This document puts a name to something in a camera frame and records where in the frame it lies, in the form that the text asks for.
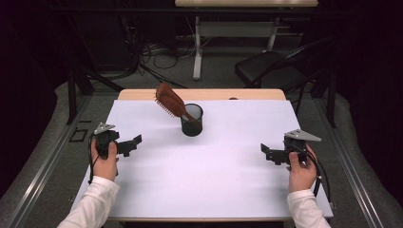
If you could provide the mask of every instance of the white sleeve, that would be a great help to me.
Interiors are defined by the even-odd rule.
[[[330,227],[310,189],[290,193],[287,201],[297,228]]]
[[[121,188],[111,180],[94,176],[83,198],[58,227],[94,227],[104,225]]]

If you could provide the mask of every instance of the white tabletop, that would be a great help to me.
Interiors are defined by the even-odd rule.
[[[179,118],[155,102],[115,101],[108,124],[118,142],[142,134],[130,157],[120,157],[121,191],[109,219],[118,220],[287,220],[286,165],[260,151],[264,143],[283,149],[285,132],[299,128],[288,101],[185,101],[203,108],[203,131],[187,137]],[[73,207],[88,184],[88,172]],[[333,213],[320,188],[325,217]]]

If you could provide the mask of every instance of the hairbrush bristles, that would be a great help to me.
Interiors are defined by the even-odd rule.
[[[165,84],[160,83],[155,93],[156,102],[163,110],[171,116],[181,117],[185,116],[190,122],[198,128],[202,128],[201,123],[197,122],[189,113],[187,113],[183,100],[172,90],[172,88]]]

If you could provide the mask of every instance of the wooden table edge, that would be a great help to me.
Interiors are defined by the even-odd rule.
[[[155,89],[124,89],[120,92],[120,101],[152,101],[155,100]],[[281,100],[285,95],[276,88],[177,88],[174,91],[183,100]]]

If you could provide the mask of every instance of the black cup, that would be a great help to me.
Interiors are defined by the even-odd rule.
[[[184,107],[195,120],[190,121],[186,116],[181,116],[182,132],[186,136],[197,136],[202,133],[202,108],[197,104],[187,104]]]

